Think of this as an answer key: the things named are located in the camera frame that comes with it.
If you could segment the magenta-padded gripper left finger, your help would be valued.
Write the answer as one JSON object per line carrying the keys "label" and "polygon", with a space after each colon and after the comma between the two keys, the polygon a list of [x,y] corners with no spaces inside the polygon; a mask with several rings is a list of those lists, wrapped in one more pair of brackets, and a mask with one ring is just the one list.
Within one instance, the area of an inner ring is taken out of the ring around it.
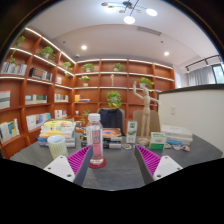
{"label": "magenta-padded gripper left finger", "polygon": [[93,147],[86,146],[68,157],[58,156],[44,170],[81,186],[92,156]]}

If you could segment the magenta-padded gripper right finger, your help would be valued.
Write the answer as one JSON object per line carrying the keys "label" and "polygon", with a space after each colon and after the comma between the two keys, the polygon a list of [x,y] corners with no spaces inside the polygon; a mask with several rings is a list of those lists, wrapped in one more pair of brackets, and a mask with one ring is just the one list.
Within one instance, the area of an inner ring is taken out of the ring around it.
{"label": "magenta-padded gripper right finger", "polygon": [[160,157],[140,145],[135,146],[134,155],[138,161],[145,184],[152,183],[182,169],[168,155]]}

